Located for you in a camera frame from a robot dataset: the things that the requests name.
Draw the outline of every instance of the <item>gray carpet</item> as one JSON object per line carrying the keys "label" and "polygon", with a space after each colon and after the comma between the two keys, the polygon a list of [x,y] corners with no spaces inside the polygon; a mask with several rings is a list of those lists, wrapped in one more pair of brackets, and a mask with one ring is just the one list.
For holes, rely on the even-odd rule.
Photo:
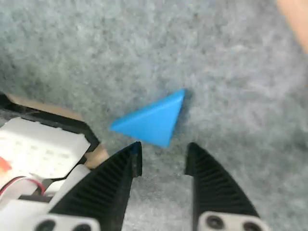
{"label": "gray carpet", "polygon": [[274,0],[0,0],[0,90],[111,122],[188,90],[168,149],[143,144],[123,230],[190,230],[185,150],[207,148],[273,230],[307,230],[307,56]]}

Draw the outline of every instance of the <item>white plastic housing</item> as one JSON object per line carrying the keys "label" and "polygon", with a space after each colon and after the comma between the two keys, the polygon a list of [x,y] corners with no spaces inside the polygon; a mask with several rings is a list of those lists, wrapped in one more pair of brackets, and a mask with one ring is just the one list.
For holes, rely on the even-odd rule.
{"label": "white plastic housing", "polygon": [[89,146],[83,134],[21,118],[11,119],[0,128],[0,156],[22,175],[62,178]]}
{"label": "white plastic housing", "polygon": [[213,229],[208,226],[207,218],[210,216],[219,217],[224,224],[224,231],[246,231],[244,229],[245,223],[254,223],[259,227],[260,231],[270,231],[270,228],[267,224],[262,221],[260,218],[248,215],[241,214],[231,214],[231,213],[217,213],[217,212],[205,212],[201,214],[198,221],[198,231],[216,231],[217,229]]}
{"label": "white plastic housing", "polygon": [[51,220],[55,223],[52,231],[74,231],[78,225],[88,225],[91,231],[101,231],[100,225],[95,219],[52,213],[28,218],[21,223],[19,229],[16,231],[35,231],[40,223],[47,220]]}

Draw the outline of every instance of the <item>blue triangular block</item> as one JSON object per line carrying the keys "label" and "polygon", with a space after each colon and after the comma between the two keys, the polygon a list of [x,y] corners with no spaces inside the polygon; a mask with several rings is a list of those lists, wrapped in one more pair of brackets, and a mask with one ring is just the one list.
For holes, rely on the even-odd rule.
{"label": "blue triangular block", "polygon": [[158,146],[168,147],[184,96],[185,90],[179,90],[116,120],[110,129]]}

